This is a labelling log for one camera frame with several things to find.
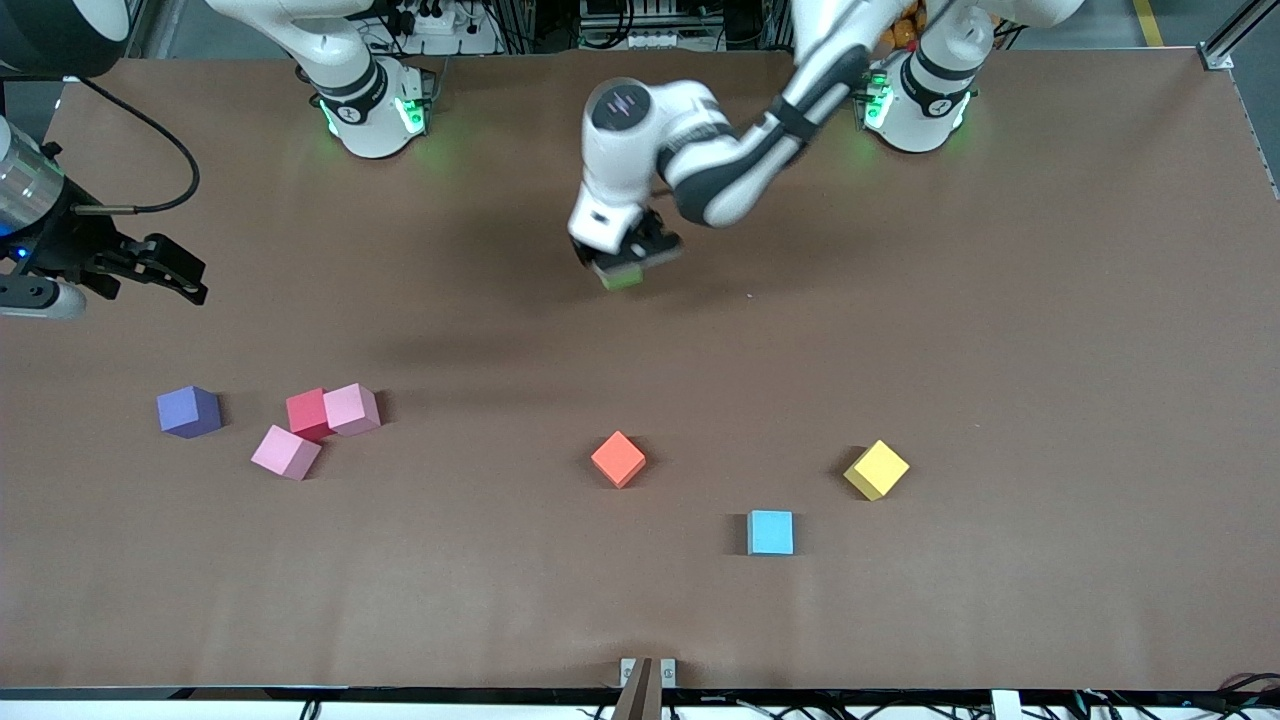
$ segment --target power strip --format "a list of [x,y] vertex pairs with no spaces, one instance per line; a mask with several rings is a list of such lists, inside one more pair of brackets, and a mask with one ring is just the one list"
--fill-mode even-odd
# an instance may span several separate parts
[[675,32],[632,32],[627,36],[627,47],[631,50],[676,47],[680,45],[680,35]]
[[453,35],[453,28],[458,24],[458,9],[453,0],[440,0],[440,17],[419,15],[413,26],[415,32],[424,35]]

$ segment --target foam cube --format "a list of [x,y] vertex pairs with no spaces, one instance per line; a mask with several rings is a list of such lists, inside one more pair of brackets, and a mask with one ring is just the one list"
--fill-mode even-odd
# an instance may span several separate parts
[[746,515],[748,555],[795,555],[790,510],[753,510]]
[[289,432],[302,439],[320,442],[333,434],[324,409],[324,388],[308,389],[284,401],[289,413]]
[[591,462],[614,487],[623,487],[644,468],[644,452],[627,436],[616,432],[591,454]]
[[884,497],[910,465],[897,456],[883,441],[868,447],[852,468],[845,470],[845,479],[867,496],[867,500]]
[[262,438],[262,445],[253,452],[253,464],[276,475],[301,480],[307,475],[317,455],[320,455],[319,445],[302,439],[279,425],[271,425]]
[[180,438],[191,439],[223,427],[218,396],[196,386],[161,395],[156,398],[156,411],[160,429]]
[[324,413],[329,418],[329,428],[344,437],[383,425],[374,393],[358,383],[324,393]]

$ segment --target metal cylinder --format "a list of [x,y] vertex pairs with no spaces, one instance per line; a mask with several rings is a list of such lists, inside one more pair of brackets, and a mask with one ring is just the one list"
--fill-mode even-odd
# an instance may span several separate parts
[[44,218],[64,182],[61,168],[0,117],[0,238]]

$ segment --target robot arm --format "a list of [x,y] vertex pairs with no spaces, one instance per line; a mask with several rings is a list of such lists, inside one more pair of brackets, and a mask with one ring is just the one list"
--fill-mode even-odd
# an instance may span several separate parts
[[329,132],[352,154],[385,158],[426,132],[422,70],[374,58],[355,23],[374,0],[207,0],[284,49],[320,95]]
[[[124,54],[128,32],[124,0],[0,0],[0,79],[102,74]],[[0,117],[0,259],[13,261],[0,274],[0,315],[73,319],[87,305],[81,287],[113,300],[118,278],[202,305],[200,259],[159,233],[136,241],[110,217],[172,208],[195,192],[197,179],[164,205],[104,208],[63,173],[54,161],[59,150]]]
[[741,137],[701,83],[614,79],[596,88],[582,118],[584,179],[568,224],[582,263],[617,288],[678,252],[678,238],[646,208],[654,172],[681,217],[714,228],[742,219],[860,87],[870,49],[909,4],[824,3],[826,32],[796,56],[786,88]]
[[[927,151],[959,127],[969,86],[991,51],[988,12],[1036,27],[1070,17],[1083,0],[940,0],[929,32],[877,73],[867,127],[890,145]],[[851,94],[870,49],[910,0],[794,3],[796,72],[739,137],[710,91],[692,81],[649,87],[614,79],[582,118],[584,178],[568,231],[579,259],[617,290],[678,254],[680,238],[648,208],[654,172],[681,217],[722,228],[742,219]]]

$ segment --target orange object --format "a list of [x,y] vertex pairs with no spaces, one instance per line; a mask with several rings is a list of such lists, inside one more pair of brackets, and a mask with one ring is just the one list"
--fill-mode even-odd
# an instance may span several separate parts
[[609,436],[599,450],[591,454],[591,462],[616,487],[623,487],[644,468],[644,452],[621,432]]
[[906,47],[915,40],[915,23],[911,20],[897,20],[893,23],[893,46]]

